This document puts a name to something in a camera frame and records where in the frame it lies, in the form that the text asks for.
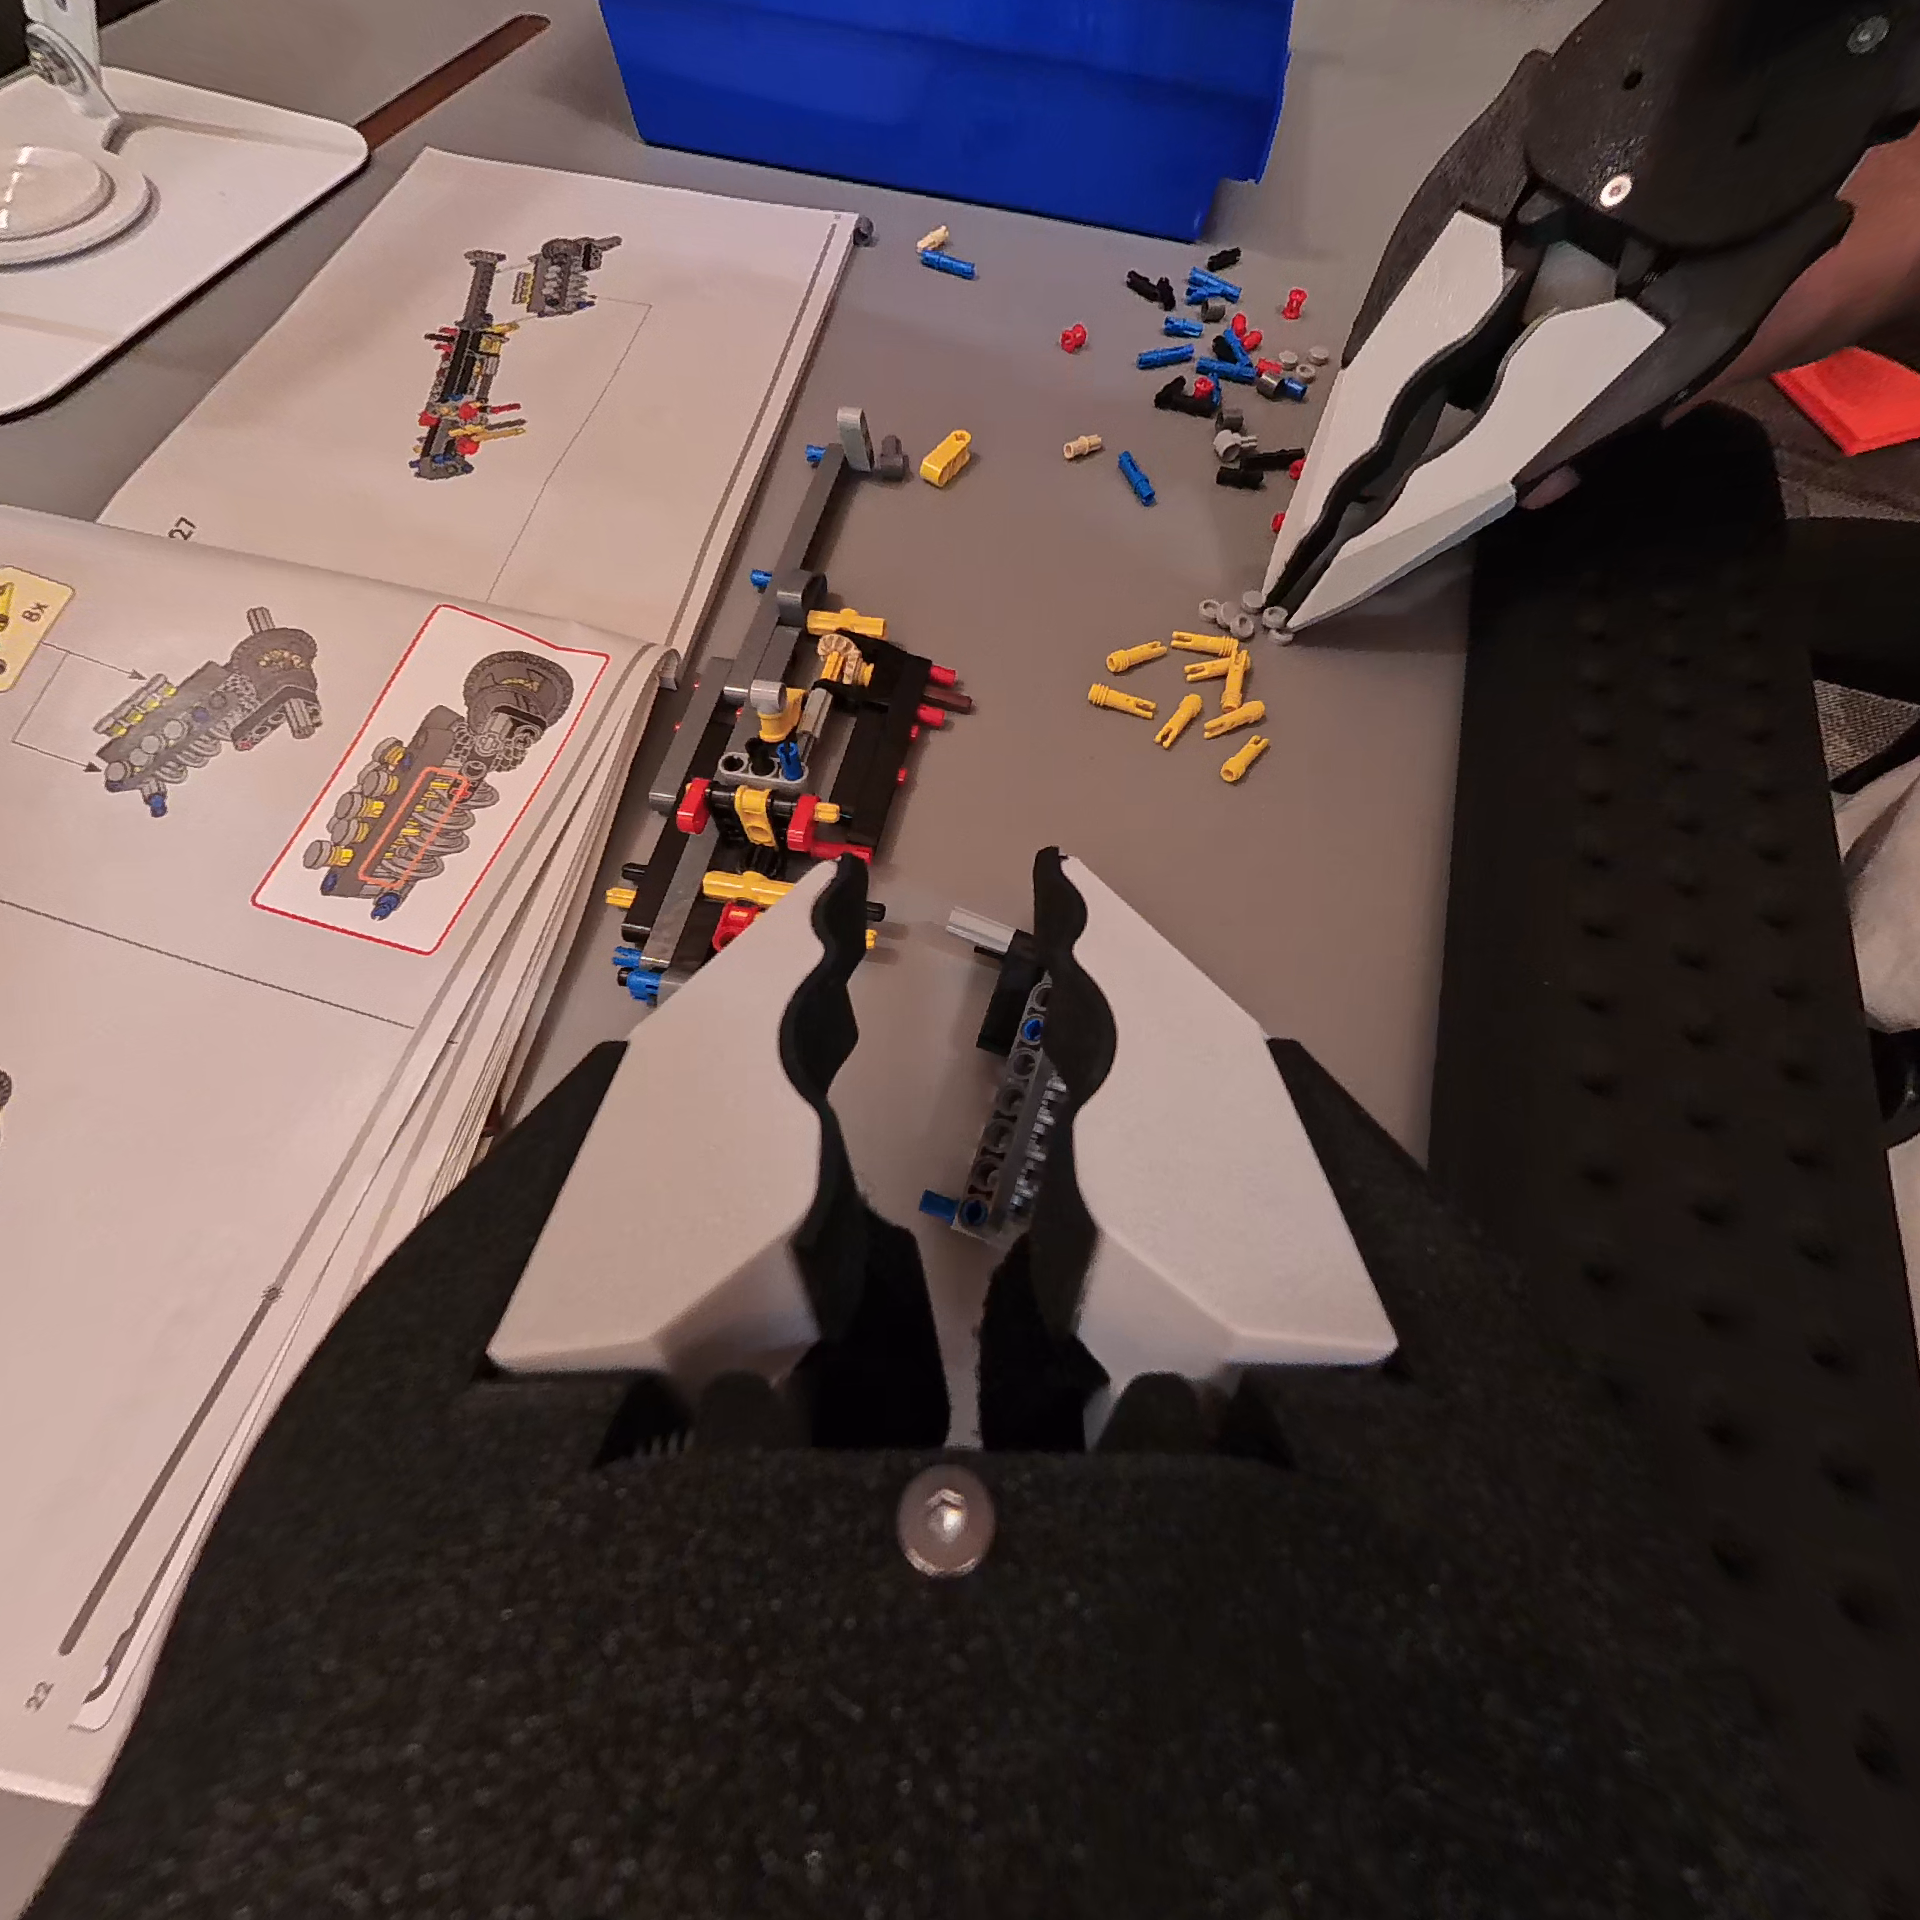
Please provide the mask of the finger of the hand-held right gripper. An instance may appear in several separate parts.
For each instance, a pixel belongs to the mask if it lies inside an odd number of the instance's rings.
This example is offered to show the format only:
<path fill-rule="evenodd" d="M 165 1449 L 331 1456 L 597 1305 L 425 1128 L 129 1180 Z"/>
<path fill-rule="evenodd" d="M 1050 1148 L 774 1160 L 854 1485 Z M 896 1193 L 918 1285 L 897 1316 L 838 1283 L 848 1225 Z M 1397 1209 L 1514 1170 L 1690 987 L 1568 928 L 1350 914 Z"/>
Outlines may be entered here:
<path fill-rule="evenodd" d="M 1467 432 L 1411 466 L 1376 519 L 1338 533 L 1307 586 L 1286 591 L 1286 624 L 1303 631 L 1354 609 L 1511 513 L 1520 471 L 1661 336 L 1624 299 L 1536 320 Z"/>
<path fill-rule="evenodd" d="M 1502 226 L 1458 210 L 1331 379 L 1264 580 L 1270 609 L 1299 609 L 1331 561 L 1338 523 L 1411 448 L 1423 409 L 1443 400 L 1451 363 L 1498 309 Z"/>

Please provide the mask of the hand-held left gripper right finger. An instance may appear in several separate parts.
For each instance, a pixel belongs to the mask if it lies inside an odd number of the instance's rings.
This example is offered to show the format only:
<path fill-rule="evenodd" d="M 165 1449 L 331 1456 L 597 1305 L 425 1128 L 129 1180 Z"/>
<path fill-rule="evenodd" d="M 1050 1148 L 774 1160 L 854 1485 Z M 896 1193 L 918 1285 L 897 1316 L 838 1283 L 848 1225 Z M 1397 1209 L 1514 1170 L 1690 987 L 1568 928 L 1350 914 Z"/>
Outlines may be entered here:
<path fill-rule="evenodd" d="M 1065 1084 L 1031 1216 L 1046 1331 L 1109 1379 L 1390 1355 L 1258 1023 L 1079 858 L 1043 849 L 1033 883 Z"/>

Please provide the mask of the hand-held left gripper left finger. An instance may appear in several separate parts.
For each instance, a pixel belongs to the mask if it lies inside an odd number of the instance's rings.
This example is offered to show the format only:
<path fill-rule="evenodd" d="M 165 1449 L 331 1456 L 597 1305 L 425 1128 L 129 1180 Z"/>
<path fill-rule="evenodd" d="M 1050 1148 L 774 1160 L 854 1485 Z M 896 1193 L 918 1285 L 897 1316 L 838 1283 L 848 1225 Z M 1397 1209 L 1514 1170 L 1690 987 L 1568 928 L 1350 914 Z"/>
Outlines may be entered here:
<path fill-rule="evenodd" d="M 815 983 L 850 1016 L 869 865 L 817 865 L 640 1019 L 487 1357 L 504 1373 L 777 1381 L 824 1333 L 799 1236 L 829 1191 L 827 1088 L 850 1051 L 783 1057 Z"/>

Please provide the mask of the heap of small lego pieces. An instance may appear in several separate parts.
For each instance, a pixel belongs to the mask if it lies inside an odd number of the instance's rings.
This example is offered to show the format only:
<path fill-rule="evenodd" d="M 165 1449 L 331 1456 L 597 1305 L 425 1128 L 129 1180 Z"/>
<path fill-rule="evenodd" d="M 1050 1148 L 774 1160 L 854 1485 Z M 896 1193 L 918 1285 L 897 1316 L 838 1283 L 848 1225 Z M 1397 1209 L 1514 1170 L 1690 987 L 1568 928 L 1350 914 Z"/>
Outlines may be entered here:
<path fill-rule="evenodd" d="M 1179 261 L 1104 271 L 1058 328 L 1061 357 L 1102 368 L 1121 426 L 1097 428 L 1111 453 L 1145 466 L 1136 416 L 1179 426 L 1219 489 L 1291 489 L 1322 415 L 1336 357 L 1325 314 L 1297 271 L 1249 245 L 1201 245 Z"/>

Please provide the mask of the grey lego gear assembly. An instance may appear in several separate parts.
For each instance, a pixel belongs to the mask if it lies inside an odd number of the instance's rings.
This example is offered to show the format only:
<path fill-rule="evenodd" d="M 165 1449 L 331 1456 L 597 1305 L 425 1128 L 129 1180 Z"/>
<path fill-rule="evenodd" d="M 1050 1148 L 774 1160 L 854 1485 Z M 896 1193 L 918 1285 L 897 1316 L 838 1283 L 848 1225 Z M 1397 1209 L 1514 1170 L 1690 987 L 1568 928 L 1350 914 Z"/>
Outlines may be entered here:
<path fill-rule="evenodd" d="M 998 1058 L 998 1081 L 962 1191 L 925 1188 L 918 1211 L 1002 1249 L 1031 1225 L 1065 1104 L 1065 1081 L 1046 1053 L 1050 978 L 1023 928 L 955 906 L 946 932 L 998 964 L 975 1033 L 975 1048 Z"/>

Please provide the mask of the lego instruction booklet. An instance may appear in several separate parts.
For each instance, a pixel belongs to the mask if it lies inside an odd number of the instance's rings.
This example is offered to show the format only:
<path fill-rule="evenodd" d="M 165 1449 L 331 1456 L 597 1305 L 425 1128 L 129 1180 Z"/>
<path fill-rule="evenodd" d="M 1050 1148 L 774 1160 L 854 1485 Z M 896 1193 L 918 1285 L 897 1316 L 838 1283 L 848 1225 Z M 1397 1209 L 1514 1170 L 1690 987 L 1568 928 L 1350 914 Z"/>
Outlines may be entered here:
<path fill-rule="evenodd" d="M 5 1789 L 477 1133 L 854 249 L 421 153 L 99 521 L 5 507 Z"/>

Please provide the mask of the group of yellow lego pins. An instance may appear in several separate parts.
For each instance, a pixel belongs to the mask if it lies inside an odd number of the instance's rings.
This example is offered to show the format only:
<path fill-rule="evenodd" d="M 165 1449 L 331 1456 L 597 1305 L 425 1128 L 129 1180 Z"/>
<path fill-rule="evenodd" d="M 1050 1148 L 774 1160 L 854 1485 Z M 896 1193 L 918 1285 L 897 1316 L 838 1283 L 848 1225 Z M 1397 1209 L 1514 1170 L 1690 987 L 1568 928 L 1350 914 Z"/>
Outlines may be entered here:
<path fill-rule="evenodd" d="M 1111 649 L 1085 706 L 1117 716 L 1161 756 L 1210 753 L 1225 786 L 1242 786 L 1273 749 L 1253 645 L 1226 631 L 1173 631 Z"/>

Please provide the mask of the person's right forearm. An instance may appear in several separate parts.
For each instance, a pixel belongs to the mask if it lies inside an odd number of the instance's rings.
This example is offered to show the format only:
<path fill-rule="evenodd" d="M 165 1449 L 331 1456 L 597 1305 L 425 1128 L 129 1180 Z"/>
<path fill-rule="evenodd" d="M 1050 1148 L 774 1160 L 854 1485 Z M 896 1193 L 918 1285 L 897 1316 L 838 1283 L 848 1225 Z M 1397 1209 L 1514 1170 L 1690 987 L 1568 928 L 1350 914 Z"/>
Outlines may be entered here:
<path fill-rule="evenodd" d="M 1754 336 L 1666 426 L 1746 381 L 1855 347 L 1917 306 L 1917 130 L 1866 148 L 1840 187 L 1851 223 L 1769 309 Z"/>

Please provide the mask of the long lego chassis assembly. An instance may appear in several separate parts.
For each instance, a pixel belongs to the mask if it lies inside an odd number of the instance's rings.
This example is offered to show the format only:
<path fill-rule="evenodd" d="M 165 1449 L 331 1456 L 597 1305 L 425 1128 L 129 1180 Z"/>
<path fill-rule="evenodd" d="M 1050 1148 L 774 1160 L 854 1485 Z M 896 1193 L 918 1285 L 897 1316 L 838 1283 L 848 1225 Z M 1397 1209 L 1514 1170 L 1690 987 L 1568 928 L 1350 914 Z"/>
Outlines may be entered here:
<path fill-rule="evenodd" d="M 691 681 L 647 792 L 640 858 L 608 906 L 611 975 L 658 1007 L 813 867 L 873 861 L 915 744 L 971 712 L 958 675 L 831 599 L 813 547 L 873 473 L 880 440 L 854 405 L 806 447 L 808 482 L 731 655 Z"/>

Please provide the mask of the orange traffic cone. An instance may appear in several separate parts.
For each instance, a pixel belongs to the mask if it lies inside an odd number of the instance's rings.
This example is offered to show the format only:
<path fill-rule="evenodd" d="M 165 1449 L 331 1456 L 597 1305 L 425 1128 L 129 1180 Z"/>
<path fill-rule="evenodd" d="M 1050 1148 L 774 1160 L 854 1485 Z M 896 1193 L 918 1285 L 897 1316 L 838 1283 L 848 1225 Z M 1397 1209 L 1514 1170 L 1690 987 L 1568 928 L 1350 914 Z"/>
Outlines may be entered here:
<path fill-rule="evenodd" d="M 1843 457 L 1917 441 L 1917 372 L 1864 347 L 1770 375 Z"/>

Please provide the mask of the black perforated foam pad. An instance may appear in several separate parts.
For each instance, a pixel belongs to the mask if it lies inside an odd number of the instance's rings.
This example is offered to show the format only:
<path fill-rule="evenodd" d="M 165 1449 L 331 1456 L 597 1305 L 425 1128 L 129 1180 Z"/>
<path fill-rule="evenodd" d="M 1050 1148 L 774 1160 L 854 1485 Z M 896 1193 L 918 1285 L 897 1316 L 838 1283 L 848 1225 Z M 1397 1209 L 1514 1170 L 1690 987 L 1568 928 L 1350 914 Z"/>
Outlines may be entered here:
<path fill-rule="evenodd" d="M 1802 573 L 1702 409 L 1478 539 L 1427 1160 L 1639 1431 L 1843 1915 L 1914 1915 L 1914 1347 Z"/>

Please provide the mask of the blue plastic bin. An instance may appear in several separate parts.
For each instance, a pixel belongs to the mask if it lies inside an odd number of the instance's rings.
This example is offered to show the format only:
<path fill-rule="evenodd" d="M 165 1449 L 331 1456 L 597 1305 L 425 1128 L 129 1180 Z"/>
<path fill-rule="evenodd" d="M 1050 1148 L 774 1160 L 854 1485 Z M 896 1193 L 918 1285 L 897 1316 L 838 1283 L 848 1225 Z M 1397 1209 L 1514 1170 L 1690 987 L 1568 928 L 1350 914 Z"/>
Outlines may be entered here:
<path fill-rule="evenodd" d="M 640 137 L 1199 239 L 1279 124 L 1291 2 L 603 2 Z"/>

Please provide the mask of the person's white shirt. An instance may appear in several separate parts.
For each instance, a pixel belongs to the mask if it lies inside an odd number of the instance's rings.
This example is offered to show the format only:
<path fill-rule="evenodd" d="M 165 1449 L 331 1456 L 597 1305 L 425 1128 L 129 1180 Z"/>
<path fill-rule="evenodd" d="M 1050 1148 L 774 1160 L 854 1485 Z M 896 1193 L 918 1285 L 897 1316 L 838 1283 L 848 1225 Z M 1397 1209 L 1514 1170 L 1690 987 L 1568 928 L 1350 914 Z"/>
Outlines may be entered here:
<path fill-rule="evenodd" d="M 1840 875 L 1862 1013 L 1880 1033 L 1917 1029 L 1917 759 L 1835 797 Z"/>

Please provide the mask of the wooden document stand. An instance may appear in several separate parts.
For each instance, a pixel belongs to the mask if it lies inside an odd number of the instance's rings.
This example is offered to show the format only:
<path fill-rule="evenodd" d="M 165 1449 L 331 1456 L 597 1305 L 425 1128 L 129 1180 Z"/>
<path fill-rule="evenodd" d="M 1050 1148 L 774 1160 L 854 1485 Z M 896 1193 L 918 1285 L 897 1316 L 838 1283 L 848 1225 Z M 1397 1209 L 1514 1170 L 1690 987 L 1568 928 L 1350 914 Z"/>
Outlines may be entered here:
<path fill-rule="evenodd" d="M 19 8 L 1 84 L 1 419 L 77 386 L 367 162 L 350 125 L 103 64 L 90 2 Z"/>

